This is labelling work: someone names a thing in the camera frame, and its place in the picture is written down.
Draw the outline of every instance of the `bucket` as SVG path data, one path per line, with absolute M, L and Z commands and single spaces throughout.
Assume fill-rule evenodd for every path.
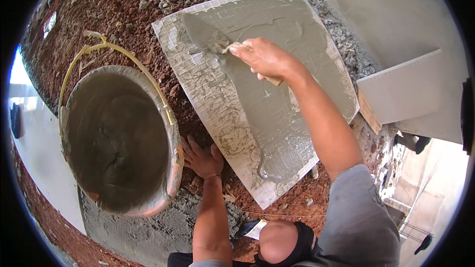
M 86 74 L 60 109 L 65 159 L 79 187 L 114 214 L 164 210 L 181 182 L 181 141 L 142 72 L 108 65 Z

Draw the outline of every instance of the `sleeve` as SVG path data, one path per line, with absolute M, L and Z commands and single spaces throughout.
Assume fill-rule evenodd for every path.
M 226 267 L 226 264 L 218 259 L 203 259 L 193 262 L 188 267 Z
M 339 175 L 330 188 L 319 256 L 349 265 L 398 266 L 399 231 L 364 164 Z

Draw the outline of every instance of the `dirt ground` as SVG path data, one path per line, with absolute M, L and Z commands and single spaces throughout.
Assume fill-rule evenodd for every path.
M 85 30 L 98 31 L 107 36 L 110 42 L 130 51 L 156 78 L 170 107 L 175 112 L 180 133 L 192 134 L 203 147 L 211 145 L 210 135 L 181 89 L 151 28 L 151 22 L 164 15 L 206 0 L 77 0 L 75 3 L 72 3 L 74 0 L 51 0 L 50 5 L 45 0 L 43 1 L 45 3 L 43 6 L 46 7 L 42 13 L 37 12 L 32 16 L 21 43 L 21 54 L 33 85 L 53 112 L 57 114 L 59 93 L 70 62 L 84 44 L 98 43 L 97 40 L 83 37 L 83 32 Z M 141 9 L 140 6 L 143 7 L 141 1 L 146 1 L 148 7 Z M 56 25 L 48 37 L 43 39 L 43 23 L 54 10 L 57 12 Z M 68 80 L 63 104 L 73 86 L 90 70 L 109 64 L 134 66 L 120 53 L 109 52 L 105 49 L 84 56 L 81 62 L 82 64 L 92 63 L 80 74 L 78 70 L 80 62 L 78 62 Z M 359 140 L 366 164 L 370 170 L 376 171 L 381 164 L 384 147 L 392 143 L 395 131 L 384 129 L 381 135 L 377 136 L 372 133 L 360 114 L 355 117 L 351 127 Z M 117 262 L 115 266 L 123 265 L 123 263 L 138 266 L 136 263 L 126 262 L 123 258 L 110 254 L 105 249 L 97 253 L 99 245 L 80 234 L 71 225 L 64 226 L 68 222 L 51 207 L 41 193 L 37 192 L 28 173 L 23 167 L 22 169 L 24 176 L 21 186 L 33 215 L 51 241 L 68 252 L 78 264 L 91 266 L 92 263 L 97 264 L 97 258 L 102 258 L 104 261 L 108 260 L 106 262 L 112 266 L 114 262 Z M 328 206 L 331 182 L 321 164 L 318 170 L 320 173 L 318 179 L 314 180 L 311 174 L 306 175 L 265 211 L 259 208 L 229 166 L 225 168 L 223 179 L 225 191 L 229 190 L 229 193 L 236 197 L 235 204 L 242 207 L 243 211 L 253 212 L 248 214 L 250 218 L 260 217 L 267 220 L 284 218 L 303 221 L 319 235 L 325 224 L 324 215 Z M 181 186 L 191 193 L 201 194 L 201 185 L 196 174 L 184 168 Z M 307 206 L 308 199 L 312 199 L 313 203 Z M 235 259 L 253 261 L 253 255 L 256 252 L 255 240 L 241 238 L 235 246 Z

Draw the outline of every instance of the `cement mortar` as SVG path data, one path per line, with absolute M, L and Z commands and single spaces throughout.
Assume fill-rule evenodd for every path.
M 324 53 L 324 28 L 314 21 L 304 0 L 240 0 L 196 16 L 203 21 L 186 27 L 188 33 L 195 34 L 195 43 L 210 39 L 213 31 L 208 30 L 215 28 L 208 23 L 219 27 L 232 42 L 259 36 L 270 39 L 304 63 L 344 117 L 353 116 L 353 101 L 335 63 Z M 314 149 L 301 112 L 293 110 L 288 88 L 256 79 L 249 66 L 231 54 L 218 57 L 219 67 L 231 79 L 260 147 L 258 174 L 274 182 L 291 178 L 313 157 Z
M 166 266 L 171 252 L 191 252 L 200 196 L 180 189 L 160 214 L 133 220 L 101 211 L 82 191 L 79 195 L 87 235 L 114 253 L 145 266 Z M 229 238 L 234 239 L 242 210 L 230 202 L 226 210 Z
M 74 87 L 67 134 L 80 186 L 99 207 L 125 213 L 163 186 L 169 147 L 152 98 L 118 69 L 98 68 Z

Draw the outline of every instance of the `trowel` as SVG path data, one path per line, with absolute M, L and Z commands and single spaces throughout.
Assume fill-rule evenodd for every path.
M 191 41 L 199 50 L 205 53 L 225 55 L 232 45 L 243 45 L 235 42 L 231 44 L 229 38 L 218 28 L 210 25 L 206 21 L 201 20 L 198 16 L 184 13 L 181 20 L 185 26 L 186 32 Z M 276 86 L 280 86 L 283 80 L 265 77 Z

